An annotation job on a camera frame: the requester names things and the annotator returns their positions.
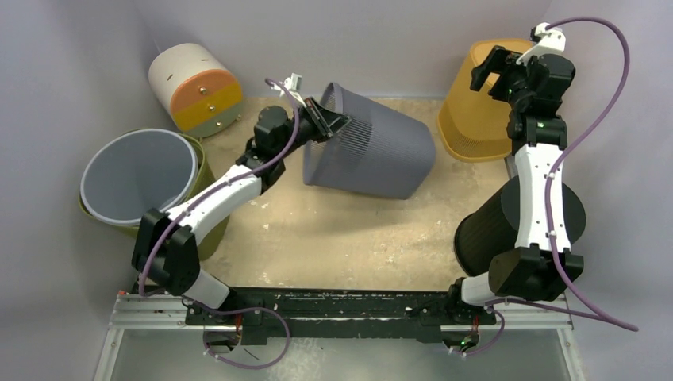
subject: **perforated basket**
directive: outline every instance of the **perforated basket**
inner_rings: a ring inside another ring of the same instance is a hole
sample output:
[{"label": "perforated basket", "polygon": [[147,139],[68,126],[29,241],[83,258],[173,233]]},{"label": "perforated basket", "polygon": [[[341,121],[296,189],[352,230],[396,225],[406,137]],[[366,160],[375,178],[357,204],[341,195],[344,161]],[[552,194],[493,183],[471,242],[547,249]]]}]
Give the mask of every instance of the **perforated basket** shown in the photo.
[{"label": "perforated basket", "polygon": [[353,118],[325,143],[304,148],[304,183],[409,198],[435,163],[428,127],[404,114],[330,83],[321,104]]}]

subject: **olive green bucket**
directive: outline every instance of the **olive green bucket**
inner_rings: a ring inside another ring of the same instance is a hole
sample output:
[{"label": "olive green bucket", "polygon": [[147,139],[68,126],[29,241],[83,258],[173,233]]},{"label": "olive green bucket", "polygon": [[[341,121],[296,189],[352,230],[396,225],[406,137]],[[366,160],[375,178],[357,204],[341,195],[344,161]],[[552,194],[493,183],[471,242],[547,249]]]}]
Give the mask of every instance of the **olive green bucket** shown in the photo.
[{"label": "olive green bucket", "polygon": [[[214,183],[215,176],[213,175],[213,171],[210,169],[210,165],[208,164],[208,160],[206,159],[206,152],[203,150],[203,146],[201,146],[201,143],[199,143],[198,140],[194,139],[193,137],[189,137],[184,134],[180,134],[180,136],[185,138],[194,148],[198,161],[198,171],[196,174],[196,180],[194,181],[194,185],[187,192],[187,196],[185,197],[185,200],[188,200],[194,197],[195,195],[199,194],[204,189],[206,189],[210,184]],[[89,213],[87,207],[84,206],[81,196],[79,197],[79,208],[87,216],[91,217],[96,221],[100,221],[96,217],[94,217],[91,213]],[[217,246],[220,244],[220,241],[222,241],[222,237],[225,235],[228,223],[229,223],[229,217],[225,218],[222,222],[220,222],[219,225],[215,226],[215,228],[213,228],[213,230],[211,230],[210,233],[208,233],[203,238],[203,241],[201,241],[201,244],[198,246],[198,258],[200,260],[207,260],[215,253],[215,250],[217,250]],[[133,238],[135,238],[138,234],[137,226],[116,226],[116,225],[109,225],[109,226],[121,230],[124,234],[131,236]]]}]

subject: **table surface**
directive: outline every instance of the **table surface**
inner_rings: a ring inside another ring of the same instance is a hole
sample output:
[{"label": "table surface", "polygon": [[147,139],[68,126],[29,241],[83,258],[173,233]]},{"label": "table surface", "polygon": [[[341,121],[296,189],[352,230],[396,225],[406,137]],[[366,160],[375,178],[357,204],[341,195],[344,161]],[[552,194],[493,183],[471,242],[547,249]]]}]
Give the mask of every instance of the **table surface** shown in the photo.
[{"label": "table surface", "polygon": [[[453,234],[507,181],[505,164],[462,163],[446,153],[435,123],[441,101],[377,102],[422,121],[435,140],[435,166],[411,198],[306,186],[296,152],[268,192],[232,214],[203,267],[229,285],[250,287],[446,290],[464,276]],[[241,155],[257,114],[271,105],[287,108],[287,101],[250,98],[240,121],[204,139],[216,177]]]}]

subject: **wooden table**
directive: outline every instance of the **wooden table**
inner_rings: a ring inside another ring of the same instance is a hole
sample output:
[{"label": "wooden table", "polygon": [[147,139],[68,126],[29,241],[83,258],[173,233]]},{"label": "wooden table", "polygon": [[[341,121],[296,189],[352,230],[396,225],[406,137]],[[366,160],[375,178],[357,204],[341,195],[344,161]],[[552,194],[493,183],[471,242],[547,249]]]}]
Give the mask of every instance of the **wooden table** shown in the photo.
[{"label": "wooden table", "polygon": [[[435,139],[435,166],[410,199],[305,186],[296,152],[267,193],[232,214],[204,268],[229,285],[258,287],[446,290],[464,276],[453,234],[506,182],[505,165],[462,163],[446,153],[435,124],[441,101],[378,102],[424,122]],[[203,141],[216,177],[244,151],[257,114],[270,105],[287,101],[250,98],[241,121]]]}]

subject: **gray trash bin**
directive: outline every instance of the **gray trash bin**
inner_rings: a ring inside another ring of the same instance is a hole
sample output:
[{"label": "gray trash bin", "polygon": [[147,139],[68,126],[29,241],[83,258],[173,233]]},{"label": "gray trash bin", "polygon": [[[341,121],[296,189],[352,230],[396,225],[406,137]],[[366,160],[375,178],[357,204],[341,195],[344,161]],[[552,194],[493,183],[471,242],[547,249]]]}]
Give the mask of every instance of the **gray trash bin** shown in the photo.
[{"label": "gray trash bin", "polygon": [[179,204],[194,185],[198,160],[177,133],[141,129],[112,140],[84,170],[79,195],[98,220],[135,226],[151,208]]},{"label": "gray trash bin", "polygon": [[304,148],[304,183],[409,198],[435,163],[426,125],[389,107],[330,83],[321,104],[353,118],[325,143]]}]

